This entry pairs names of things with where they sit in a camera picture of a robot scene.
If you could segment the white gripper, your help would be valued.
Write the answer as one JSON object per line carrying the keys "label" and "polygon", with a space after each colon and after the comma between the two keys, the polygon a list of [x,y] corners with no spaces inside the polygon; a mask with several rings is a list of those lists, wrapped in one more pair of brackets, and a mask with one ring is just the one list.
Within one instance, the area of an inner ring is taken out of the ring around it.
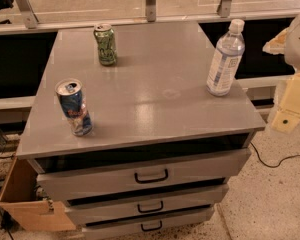
{"label": "white gripper", "polygon": [[[288,30],[282,30],[268,41],[262,51],[272,55],[284,53],[285,62],[300,70],[300,13]],[[291,133],[300,123],[300,71],[277,85],[274,103],[271,128]]]}

